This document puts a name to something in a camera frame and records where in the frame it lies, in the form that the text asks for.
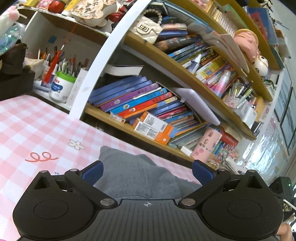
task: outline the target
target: white box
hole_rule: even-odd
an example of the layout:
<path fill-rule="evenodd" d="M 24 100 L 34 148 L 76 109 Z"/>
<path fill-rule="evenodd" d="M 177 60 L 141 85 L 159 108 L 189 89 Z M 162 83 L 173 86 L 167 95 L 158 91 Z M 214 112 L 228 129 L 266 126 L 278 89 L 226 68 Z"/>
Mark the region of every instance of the white box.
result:
<path fill-rule="evenodd" d="M 70 108 L 72 108 L 72 106 L 73 106 L 74 100 L 78 94 L 78 91 L 82 85 L 83 80 L 85 79 L 87 72 L 88 72 L 87 68 L 82 68 L 75 80 L 73 88 L 72 88 L 70 95 L 68 97 L 68 100 L 66 102 L 66 105 L 69 106 Z"/>

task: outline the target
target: pink and white tablecloth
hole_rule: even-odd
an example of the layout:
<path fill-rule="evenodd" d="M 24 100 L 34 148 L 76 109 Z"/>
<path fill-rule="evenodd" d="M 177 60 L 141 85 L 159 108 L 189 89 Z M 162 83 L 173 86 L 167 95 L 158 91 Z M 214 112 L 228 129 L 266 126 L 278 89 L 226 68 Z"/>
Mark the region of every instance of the pink and white tablecloth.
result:
<path fill-rule="evenodd" d="M 63 174 L 96 161 L 102 146 L 145 154 L 177 177 L 196 181 L 180 166 L 114 138 L 32 97 L 0 102 L 0 239 L 15 241 L 19 234 L 13 209 L 40 170 Z"/>

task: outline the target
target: orange box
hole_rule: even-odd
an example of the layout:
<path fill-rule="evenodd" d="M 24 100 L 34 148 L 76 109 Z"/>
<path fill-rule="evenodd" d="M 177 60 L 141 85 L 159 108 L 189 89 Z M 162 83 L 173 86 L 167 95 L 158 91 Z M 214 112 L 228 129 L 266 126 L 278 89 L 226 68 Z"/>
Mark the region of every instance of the orange box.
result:
<path fill-rule="evenodd" d="M 157 118 L 156 116 L 150 114 L 147 111 L 145 111 L 139 119 L 142 123 L 171 138 L 174 138 L 176 133 L 178 132 L 177 128 L 169 125 L 165 121 Z"/>
<path fill-rule="evenodd" d="M 136 121 L 133 123 L 133 127 L 135 132 L 138 132 L 162 145 L 166 145 L 170 140 L 170 137 L 168 135 L 156 131 L 150 126 L 144 124 L 139 118 L 137 118 Z"/>

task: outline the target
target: gray fabric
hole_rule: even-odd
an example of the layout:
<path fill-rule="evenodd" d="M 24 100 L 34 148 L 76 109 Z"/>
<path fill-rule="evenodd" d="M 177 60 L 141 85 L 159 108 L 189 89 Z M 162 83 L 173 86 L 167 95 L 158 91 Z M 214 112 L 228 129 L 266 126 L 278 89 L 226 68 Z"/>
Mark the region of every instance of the gray fabric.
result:
<path fill-rule="evenodd" d="M 186 197 L 200 187 L 158 167 L 146 155 L 101 148 L 99 160 L 104 174 L 95 187 L 119 202 L 121 199 L 176 199 Z"/>

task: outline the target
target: white handbag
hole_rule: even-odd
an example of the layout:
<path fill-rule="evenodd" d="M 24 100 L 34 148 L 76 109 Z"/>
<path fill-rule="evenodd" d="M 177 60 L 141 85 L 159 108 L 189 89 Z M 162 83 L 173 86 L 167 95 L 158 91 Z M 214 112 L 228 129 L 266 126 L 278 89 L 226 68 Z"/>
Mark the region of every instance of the white handbag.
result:
<path fill-rule="evenodd" d="M 129 30 L 149 43 L 154 44 L 162 31 L 162 27 L 159 23 L 155 23 L 151 19 L 141 15 L 135 20 Z"/>

